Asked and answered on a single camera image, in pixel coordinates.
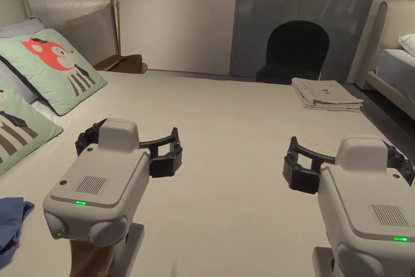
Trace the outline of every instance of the black chair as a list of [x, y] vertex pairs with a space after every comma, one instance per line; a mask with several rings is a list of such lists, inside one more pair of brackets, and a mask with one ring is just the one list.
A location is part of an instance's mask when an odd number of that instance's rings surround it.
[[294, 77], [318, 80], [330, 39], [326, 31], [310, 21], [289, 21], [270, 35], [266, 49], [266, 65], [256, 82], [291, 84]]

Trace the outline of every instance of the green pillow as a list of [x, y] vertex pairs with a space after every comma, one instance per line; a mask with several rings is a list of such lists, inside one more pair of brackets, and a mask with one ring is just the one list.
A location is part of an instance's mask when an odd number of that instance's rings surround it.
[[59, 116], [107, 85], [91, 64], [55, 30], [0, 38], [0, 60]]
[[62, 131], [0, 77], [0, 176]]

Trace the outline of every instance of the bed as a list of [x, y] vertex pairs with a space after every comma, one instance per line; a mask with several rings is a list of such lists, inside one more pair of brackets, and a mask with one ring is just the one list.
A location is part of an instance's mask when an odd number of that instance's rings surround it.
[[415, 119], [415, 58], [405, 52], [398, 37], [415, 33], [415, 2], [383, 2], [380, 5], [357, 84], [374, 88]]
[[76, 159], [77, 136], [104, 118], [135, 121], [141, 140], [178, 127], [184, 148], [176, 176], [151, 180], [144, 193], [134, 222], [146, 234], [131, 276], [314, 275], [313, 248], [329, 246], [325, 226], [317, 196], [288, 188], [283, 157], [294, 135], [329, 155], [343, 136], [384, 139], [363, 114], [304, 109], [291, 86], [102, 75], [106, 87], [63, 117], [49, 115], [64, 132], [0, 177], [1, 197], [36, 204], [0, 275], [69, 275], [69, 243], [51, 238], [41, 205]]

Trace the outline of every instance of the dark floor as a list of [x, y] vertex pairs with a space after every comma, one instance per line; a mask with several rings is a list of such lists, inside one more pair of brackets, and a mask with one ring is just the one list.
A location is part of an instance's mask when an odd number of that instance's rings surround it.
[[352, 84], [344, 87], [364, 100], [362, 113], [391, 143], [415, 163], [415, 120], [375, 90], [360, 90]]
[[[199, 79], [254, 82], [254, 78], [179, 71], [149, 70], [146, 75], [167, 75]], [[353, 96], [364, 100], [363, 115], [372, 122], [390, 142], [412, 163], [415, 163], [415, 120], [406, 115], [382, 94], [375, 90], [360, 90], [353, 84], [343, 85]]]

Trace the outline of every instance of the folded cloth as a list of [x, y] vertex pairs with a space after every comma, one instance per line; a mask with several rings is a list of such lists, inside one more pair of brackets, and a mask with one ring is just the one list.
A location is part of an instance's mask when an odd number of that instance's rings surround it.
[[314, 110], [340, 110], [340, 111], [350, 111], [350, 112], [360, 112], [360, 106], [359, 105], [346, 105], [346, 106], [312, 106], [309, 103], [307, 103], [304, 98], [302, 98], [301, 93], [298, 91], [298, 89], [294, 88], [295, 92], [298, 95], [298, 98], [304, 108], [308, 109], [314, 109]]
[[335, 81], [294, 78], [292, 86], [305, 108], [359, 112], [363, 100], [353, 97]]
[[11, 260], [20, 242], [19, 230], [34, 204], [23, 198], [0, 199], [0, 268]]

